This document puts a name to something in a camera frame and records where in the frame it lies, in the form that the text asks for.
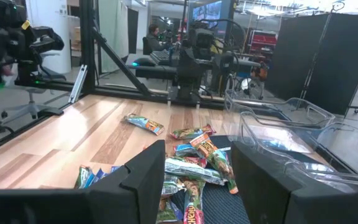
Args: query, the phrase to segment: wooden tabletop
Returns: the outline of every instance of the wooden tabletop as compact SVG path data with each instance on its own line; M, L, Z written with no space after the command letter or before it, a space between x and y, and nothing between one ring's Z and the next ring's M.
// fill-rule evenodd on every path
M137 113L165 126L156 136L127 122ZM88 95L65 110L0 147L0 189L73 188L80 165L109 172L125 164L144 147L166 140L167 154L177 141L168 134L174 129L212 125L222 129L223 111L146 101Z

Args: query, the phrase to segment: black mat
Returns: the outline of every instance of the black mat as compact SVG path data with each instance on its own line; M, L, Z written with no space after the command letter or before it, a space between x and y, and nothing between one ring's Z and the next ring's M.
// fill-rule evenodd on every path
M231 145L226 136L211 136L211 140L218 148L230 147ZM229 160L231 160L231 151L226 152ZM173 195L172 202L183 211L185 193L181 191ZM203 211L205 224L249 223L240 195L230 194L227 184L225 186L205 185L203 190Z

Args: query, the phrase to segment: clear plastic bin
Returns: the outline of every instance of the clear plastic bin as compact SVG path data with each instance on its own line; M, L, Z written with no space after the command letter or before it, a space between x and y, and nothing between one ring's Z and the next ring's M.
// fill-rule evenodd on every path
M323 128L331 124L335 116L320 107L299 98L283 103L249 100L233 90L226 90L224 97L223 130L230 141L237 140L241 112L253 112L266 121L280 121L290 126Z
M343 192L358 190L358 129L343 123L325 128L272 123L252 112L241 113L239 141L250 150L285 164Z

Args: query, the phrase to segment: yellow label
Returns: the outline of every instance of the yellow label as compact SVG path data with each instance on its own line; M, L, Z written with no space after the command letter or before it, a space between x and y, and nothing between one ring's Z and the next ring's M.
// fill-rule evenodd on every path
M26 30L27 28L29 28L29 26L30 26L30 21L26 20L22 25L22 29Z

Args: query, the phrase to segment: office chair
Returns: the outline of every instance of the office chair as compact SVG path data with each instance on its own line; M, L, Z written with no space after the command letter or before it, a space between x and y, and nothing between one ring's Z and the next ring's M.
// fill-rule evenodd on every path
M146 37L143 37L143 54L150 55L153 52L149 45L149 40Z
M53 55L56 55L56 53L41 54L41 56L43 58L48 57L48 56L53 56ZM50 75L49 76L44 72L40 72L39 75L44 80L64 80L64 81L66 81L66 77L64 75L56 73L56 72L54 72L48 68L45 68L45 67L44 67L44 70L46 70ZM58 110L57 108L35 103L33 94L34 93L35 94L45 93L47 91L46 89L25 88L24 90L29 94L29 103L26 105L5 108L4 111L1 113L2 124L7 124L7 123L14 121L15 119L20 118L21 116L24 116L26 114L31 114L32 119L37 119L38 112L45 111L45 110L48 110L48 112L53 113L53 114L59 114L59 115L61 114L61 111ZM16 113L14 113L12 116L9 116L8 111L16 111Z

